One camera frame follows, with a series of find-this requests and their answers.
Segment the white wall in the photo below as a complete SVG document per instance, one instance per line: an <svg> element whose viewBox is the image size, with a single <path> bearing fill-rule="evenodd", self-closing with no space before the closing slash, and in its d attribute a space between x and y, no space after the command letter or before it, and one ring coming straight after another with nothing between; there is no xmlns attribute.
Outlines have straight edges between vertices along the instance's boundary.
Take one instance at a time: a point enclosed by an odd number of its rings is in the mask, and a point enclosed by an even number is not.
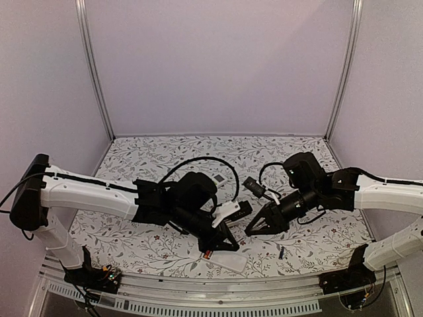
<svg viewBox="0 0 423 317"><path fill-rule="evenodd" d="M87 1L117 135L323 135L351 0Z"/></svg>
<svg viewBox="0 0 423 317"><path fill-rule="evenodd" d="M344 166L423 180L423 2L364 1L348 88L332 144ZM366 211L378 238L416 216ZM423 254L399 261L416 316L423 316Z"/></svg>
<svg viewBox="0 0 423 317"><path fill-rule="evenodd" d="M108 141L83 53L74 1L0 1L0 197L35 154L91 174ZM71 220L73 215L63 215ZM0 215L0 315L23 316L44 258Z"/></svg>

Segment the patterned table surface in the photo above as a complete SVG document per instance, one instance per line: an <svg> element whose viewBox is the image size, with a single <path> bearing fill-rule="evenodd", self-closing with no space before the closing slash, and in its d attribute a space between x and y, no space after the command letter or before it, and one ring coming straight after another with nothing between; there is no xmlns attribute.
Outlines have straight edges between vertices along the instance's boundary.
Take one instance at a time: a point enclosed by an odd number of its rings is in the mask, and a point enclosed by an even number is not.
<svg viewBox="0 0 423 317"><path fill-rule="evenodd" d="M115 140L97 177L109 180L158 181L183 160L215 156L232 164L243 182L247 176L258 177L267 162L285 161L292 154L311 151L327 171L337 169L327 146L316 137L136 137ZM178 180L188 171L208 175L220 172L229 182L218 190L219 202L233 195L235 181L231 171L214 161L195 162L174 175ZM281 193L290 193L288 177L279 166L266 170L264 182ZM254 211L266 203L243 189L239 199L248 199ZM289 232L247 237L244 229L254 212L239 226L231 228L240 244L240 254L248 258L242 273L193 260L189 252L197 247L192 235L180 235L169 226L131 223L120 218L78 211L71 226L72 236L87 245L95 264L114 264L125 272L199 278L257 278L295 275L337 269L348 263L348 251L370 240L359 211L328 211L310 225L291 222ZM317 212L309 212L311 219ZM280 248L285 248L279 259Z"/></svg>

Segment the black wire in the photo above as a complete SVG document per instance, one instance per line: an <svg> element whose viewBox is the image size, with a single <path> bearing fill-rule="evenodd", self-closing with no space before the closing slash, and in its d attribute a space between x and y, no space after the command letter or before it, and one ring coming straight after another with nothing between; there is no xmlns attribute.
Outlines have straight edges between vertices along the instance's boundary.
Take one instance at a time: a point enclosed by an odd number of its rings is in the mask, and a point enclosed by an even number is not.
<svg viewBox="0 0 423 317"><path fill-rule="evenodd" d="M9 193L6 194L6 196L2 199L2 201L0 201L0 208L1 206L4 205L4 203L8 200L8 198L15 192L15 190L23 183L25 183L26 181L28 181L29 179L33 178L33 177L37 177L37 176L43 176L43 175L48 175L48 176L52 176L54 175L54 173L51 172L43 172L43 173L35 173L33 175L27 176L26 178L23 178L22 180L20 180L18 182L18 184L16 184L15 186L13 186L13 188L10 190Z"/></svg>
<svg viewBox="0 0 423 317"><path fill-rule="evenodd" d="M368 178L371 178L372 180L377 180L378 182L383 182L386 184L423 186L423 183L413 182L412 180L389 180L382 177L378 177L358 167L350 167L350 168L346 168L346 170L355 170L356 172L359 172L360 174L366 175Z"/></svg>
<svg viewBox="0 0 423 317"><path fill-rule="evenodd" d="M235 182L236 182L236 188L235 188L235 194L233 196L232 201L235 201L236 198L238 197L239 194L239 177L237 174L237 171L235 170L235 168L230 165L228 162L226 162L225 160L222 160L221 158L218 157L195 157L195 158L190 158L189 160L185 160L182 163L179 163L178 165L176 165L174 168L172 168L160 181L159 181L159 185L162 184L167 178L169 178L170 175L172 175L173 173L175 173L179 168L181 168L184 165L187 165L191 162L196 162L198 160L215 160L217 162L220 162L224 165L226 165L227 167L229 167L229 169L232 171L234 177L235 177Z"/></svg>
<svg viewBox="0 0 423 317"><path fill-rule="evenodd" d="M260 172L258 173L258 183L260 185L262 185L262 176L263 176L264 170L266 170L266 168L268 168L269 166L274 166L274 165L283 166L284 164L281 163L281 162L270 162L270 163L267 163L267 164L263 165L263 167L261 168ZM268 190L269 192L272 192L272 193L276 194L278 196L278 199L281 199L282 198L282 195L280 193L278 193L276 190L273 190L271 188L266 188L266 190Z"/></svg>
<svg viewBox="0 0 423 317"><path fill-rule="evenodd" d="M323 211L320 215L317 215L316 217L314 217L313 219L311 219L310 221L306 221L306 222L304 222L304 223L300 223L299 222L299 218L297 218L297 223L299 224L299 225L309 225L309 224L311 224L311 223L314 223L317 219L319 219L320 217L323 217L324 215L326 214L326 210L325 211Z"/></svg>
<svg viewBox="0 0 423 317"><path fill-rule="evenodd" d="M22 234L24 235L24 237L28 240L28 241L32 241L32 239L34 239L34 234L31 235L31 237L27 236L24 229L22 229Z"/></svg>
<svg viewBox="0 0 423 317"><path fill-rule="evenodd" d="M79 287L74 284L74 282L72 281L71 277L69 276L69 274L67 274L67 272L65 271L65 274L67 276L67 278L69 279L69 281L71 282L71 284L73 285L73 287L78 291L78 293L83 297L84 301L85 301L85 306L88 308L87 312L94 317L101 317L100 314L95 310L95 307L93 306L93 304L91 304L91 302L88 299L87 294L84 294Z"/></svg>
<svg viewBox="0 0 423 317"><path fill-rule="evenodd" d="M372 302L370 302L367 305L364 304L362 308L369 307L370 305L373 305L375 303L375 301L377 301L377 299L382 295L383 288L385 287L385 284L386 284L386 266L384 265L383 266L383 282L382 282L382 287L381 287L380 291L378 292L377 296L375 297L375 299L373 299Z"/></svg>

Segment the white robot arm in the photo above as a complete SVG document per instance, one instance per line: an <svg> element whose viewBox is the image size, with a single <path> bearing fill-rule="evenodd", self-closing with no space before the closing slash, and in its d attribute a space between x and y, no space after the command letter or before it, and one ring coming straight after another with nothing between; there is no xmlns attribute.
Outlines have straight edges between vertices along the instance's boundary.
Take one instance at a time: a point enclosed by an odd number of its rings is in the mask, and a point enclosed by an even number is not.
<svg viewBox="0 0 423 317"><path fill-rule="evenodd" d="M237 179L233 167L228 167ZM177 182L117 182L62 170L49 165L47 155L37 155L17 187L10 219L18 228L37 236L60 260L66 281L116 293L120 271L110 266L93 268L89 251L72 239L49 208L69 207L136 223L169 224L182 234L197 237L201 252L236 251L239 245L223 220L236 221L252 209L249 202L235 198L217 206L216 191L215 183L202 173L189 172ZM215 207L211 212L201 210L209 199Z"/></svg>
<svg viewBox="0 0 423 317"><path fill-rule="evenodd" d="M284 163L269 163L264 168L272 164L283 166L291 187L297 190L280 201L267 203L247 226L247 235L287 231L290 221L304 217L316 207L347 211L389 209L419 215L400 232L356 248L348 269L322 274L321 286L325 293L373 283L374 271L423 250L423 183L381 178L359 168L325 172L310 152L297 153ZM248 178L244 186L257 197L263 196L265 189L252 178Z"/></svg>
<svg viewBox="0 0 423 317"><path fill-rule="evenodd" d="M388 209L419 215L405 229L369 244L364 252L364 265L368 269L376 271L388 263L423 250L422 186L379 182L365 175L358 176L357 186L360 187L354 198L357 209Z"/></svg>

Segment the vented metal panel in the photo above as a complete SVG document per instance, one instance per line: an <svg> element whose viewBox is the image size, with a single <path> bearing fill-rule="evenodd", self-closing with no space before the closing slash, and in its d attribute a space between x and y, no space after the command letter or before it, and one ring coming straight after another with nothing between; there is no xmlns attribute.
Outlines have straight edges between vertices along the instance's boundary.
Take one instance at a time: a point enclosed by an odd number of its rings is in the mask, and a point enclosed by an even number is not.
<svg viewBox="0 0 423 317"><path fill-rule="evenodd" d="M49 292L83 302L83 297L71 285L50 281ZM164 317L273 317L302 316L321 312L318 300L309 300L296 304L246 308L185 308L165 305L154 305L133 299L119 299L102 303L93 302L97 306L111 308L122 312L131 312L142 316Z"/></svg>

